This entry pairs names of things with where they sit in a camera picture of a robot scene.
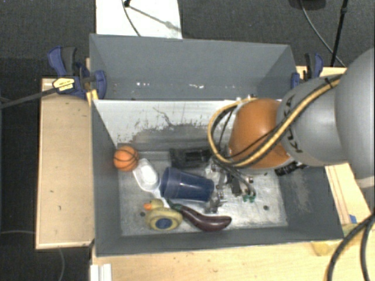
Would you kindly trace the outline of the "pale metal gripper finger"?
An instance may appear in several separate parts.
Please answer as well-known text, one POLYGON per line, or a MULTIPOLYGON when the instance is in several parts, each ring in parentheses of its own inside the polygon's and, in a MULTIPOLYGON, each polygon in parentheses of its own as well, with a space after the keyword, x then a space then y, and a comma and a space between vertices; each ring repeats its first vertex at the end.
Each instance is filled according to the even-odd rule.
POLYGON ((212 205, 223 205, 227 202, 226 196, 223 191, 215 190, 211 195, 212 205))
POLYGON ((218 202, 218 203, 208 203, 204 208, 205 214, 216 214, 218 212, 218 209, 223 206, 224 203, 218 202))

